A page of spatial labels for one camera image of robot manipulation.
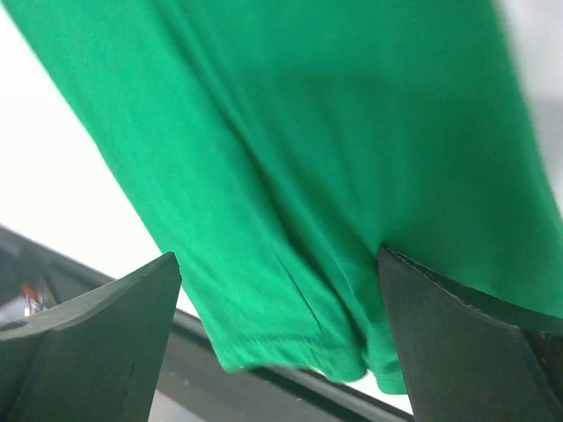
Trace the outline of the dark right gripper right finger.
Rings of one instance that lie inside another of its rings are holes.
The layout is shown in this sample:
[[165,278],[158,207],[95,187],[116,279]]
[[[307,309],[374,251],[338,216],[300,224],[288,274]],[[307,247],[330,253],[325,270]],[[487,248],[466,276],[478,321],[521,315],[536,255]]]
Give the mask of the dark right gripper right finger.
[[382,248],[377,274],[417,421],[560,421],[562,321]]

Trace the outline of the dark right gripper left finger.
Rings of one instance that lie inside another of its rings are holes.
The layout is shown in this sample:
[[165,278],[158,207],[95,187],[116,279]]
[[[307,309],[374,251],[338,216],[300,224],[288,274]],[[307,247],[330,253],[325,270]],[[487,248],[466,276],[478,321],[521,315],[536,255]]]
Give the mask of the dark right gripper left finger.
[[145,421],[181,276],[167,252],[1,328],[3,421]]

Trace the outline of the green t shirt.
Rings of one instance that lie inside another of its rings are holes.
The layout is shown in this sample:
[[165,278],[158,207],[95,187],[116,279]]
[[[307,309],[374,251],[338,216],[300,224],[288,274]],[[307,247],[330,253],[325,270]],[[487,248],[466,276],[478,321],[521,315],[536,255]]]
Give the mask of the green t shirt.
[[406,387],[388,246],[560,317],[562,218],[493,1],[8,1],[221,366]]

